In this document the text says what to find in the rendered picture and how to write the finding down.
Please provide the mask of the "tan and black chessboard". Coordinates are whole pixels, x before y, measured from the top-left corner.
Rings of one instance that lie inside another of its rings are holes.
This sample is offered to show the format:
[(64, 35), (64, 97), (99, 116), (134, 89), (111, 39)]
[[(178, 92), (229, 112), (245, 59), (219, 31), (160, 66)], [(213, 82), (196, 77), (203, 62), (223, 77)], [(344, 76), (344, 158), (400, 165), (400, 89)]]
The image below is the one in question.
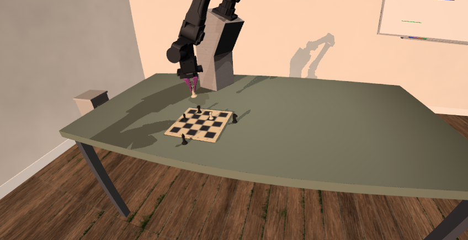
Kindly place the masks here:
[[(216, 143), (232, 112), (200, 110), (202, 113), (198, 114), (198, 109), (189, 108), (184, 113), (187, 121), (183, 121), (184, 117), (182, 115), (164, 134), (177, 137), (182, 137), (182, 134), (184, 134), (185, 138)], [(209, 112), (212, 112), (214, 119), (209, 119)]]

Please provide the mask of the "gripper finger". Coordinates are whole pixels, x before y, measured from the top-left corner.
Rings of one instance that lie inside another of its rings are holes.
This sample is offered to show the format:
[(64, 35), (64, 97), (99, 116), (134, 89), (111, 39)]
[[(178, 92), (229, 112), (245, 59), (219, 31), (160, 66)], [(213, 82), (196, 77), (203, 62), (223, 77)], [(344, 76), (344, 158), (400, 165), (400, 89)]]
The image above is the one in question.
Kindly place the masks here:
[(197, 80), (198, 80), (198, 76), (194, 77), (193, 80), (194, 80), (194, 90), (196, 92), (196, 83), (197, 83)]
[(191, 92), (192, 92), (192, 88), (191, 88), (191, 83), (189, 83), (189, 80), (190, 79), (187, 79), (187, 78), (184, 78), (184, 81), (186, 82), (186, 84), (189, 86)]

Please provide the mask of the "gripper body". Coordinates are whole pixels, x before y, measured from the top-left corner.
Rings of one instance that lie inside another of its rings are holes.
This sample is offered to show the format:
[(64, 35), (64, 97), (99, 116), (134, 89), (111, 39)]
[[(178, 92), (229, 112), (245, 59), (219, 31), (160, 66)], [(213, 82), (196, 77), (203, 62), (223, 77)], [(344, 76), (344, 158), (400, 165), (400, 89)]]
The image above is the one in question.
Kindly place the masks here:
[[(195, 56), (195, 55), (193, 55), (193, 56), (189, 56), (189, 58), (191, 58), (191, 57), (194, 57), (194, 56)], [(196, 77), (198, 76), (198, 72), (203, 72), (202, 65), (198, 65), (198, 70), (197, 70), (197, 71), (195, 71), (195, 76), (196, 76)], [(181, 70), (180, 70), (180, 68), (179, 68), (179, 69), (177, 69), (177, 76), (179, 76), (179, 77), (180, 77), (180, 79), (184, 79), (184, 78), (185, 78), (185, 75), (184, 75), (183, 73), (181, 73)]]

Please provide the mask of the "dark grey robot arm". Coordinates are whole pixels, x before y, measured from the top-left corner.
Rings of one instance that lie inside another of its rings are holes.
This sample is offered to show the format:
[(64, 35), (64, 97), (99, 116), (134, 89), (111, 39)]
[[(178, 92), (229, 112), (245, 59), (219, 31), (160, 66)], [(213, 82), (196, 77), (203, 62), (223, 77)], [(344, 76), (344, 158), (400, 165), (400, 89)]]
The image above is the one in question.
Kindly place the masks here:
[[(239, 3), (240, 0), (222, 0), (219, 7), (213, 8), (212, 12), (233, 21), (238, 17), (235, 14), (236, 2)], [(191, 58), (189, 56), (195, 55), (193, 45), (199, 45), (204, 39), (205, 21), (209, 3), (210, 0), (192, 1), (180, 28), (177, 41), (173, 42), (166, 52), (169, 62), (179, 62), (181, 73), (187, 79), (194, 78), (195, 71), (198, 70), (196, 56)]]

